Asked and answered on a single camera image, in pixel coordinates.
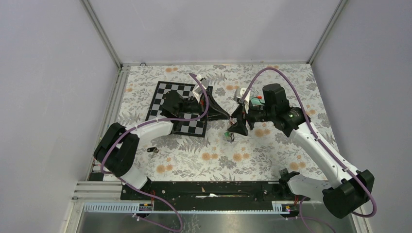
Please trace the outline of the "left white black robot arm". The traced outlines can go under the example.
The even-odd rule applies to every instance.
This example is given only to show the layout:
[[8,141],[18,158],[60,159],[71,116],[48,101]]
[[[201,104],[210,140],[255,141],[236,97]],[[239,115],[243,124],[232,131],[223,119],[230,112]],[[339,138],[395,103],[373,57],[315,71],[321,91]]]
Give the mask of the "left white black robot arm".
[[146,143],[167,136],[183,127],[184,122],[228,120],[230,115],[213,99],[209,91],[199,99],[185,98],[177,91],[167,92],[161,114],[130,129],[115,122],[109,126],[97,145],[93,157],[122,182],[132,186],[132,193],[140,200],[149,197],[151,187],[143,171],[134,165],[140,142]]

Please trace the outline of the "keyring with coloured key tags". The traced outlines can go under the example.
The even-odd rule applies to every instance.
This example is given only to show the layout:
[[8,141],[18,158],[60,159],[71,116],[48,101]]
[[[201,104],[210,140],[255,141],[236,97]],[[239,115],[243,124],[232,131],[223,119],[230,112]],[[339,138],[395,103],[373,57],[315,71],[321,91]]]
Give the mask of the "keyring with coloured key tags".
[[[234,120],[233,118],[230,118],[227,120],[227,128],[230,128],[232,125],[234,124]],[[226,131],[224,133],[224,138],[226,139],[226,141],[232,143],[234,142],[235,138],[234,138],[234,133]]]

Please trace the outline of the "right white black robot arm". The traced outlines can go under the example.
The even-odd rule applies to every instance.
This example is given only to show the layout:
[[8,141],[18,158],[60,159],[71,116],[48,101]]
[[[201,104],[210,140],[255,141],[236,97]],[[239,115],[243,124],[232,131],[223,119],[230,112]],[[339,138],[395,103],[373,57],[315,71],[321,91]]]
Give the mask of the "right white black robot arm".
[[369,170],[360,171],[351,165],[323,137],[299,107],[290,107],[281,85],[263,87],[263,102],[253,104],[246,88],[236,90],[234,100],[238,107],[232,113],[236,123],[229,132],[248,135],[256,122],[272,122],[286,137],[300,146],[317,164],[325,181],[305,177],[299,172],[281,172],[279,195],[285,200],[304,196],[322,202],[337,218],[344,218],[369,201],[374,176]]

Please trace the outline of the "key with black tag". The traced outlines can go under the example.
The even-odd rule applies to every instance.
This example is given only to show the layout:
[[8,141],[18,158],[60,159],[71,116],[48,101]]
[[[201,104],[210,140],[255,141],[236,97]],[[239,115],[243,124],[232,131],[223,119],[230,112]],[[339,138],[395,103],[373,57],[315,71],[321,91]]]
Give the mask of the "key with black tag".
[[151,148],[147,148],[147,152],[151,152],[151,153],[159,153],[159,149],[157,147],[151,147]]

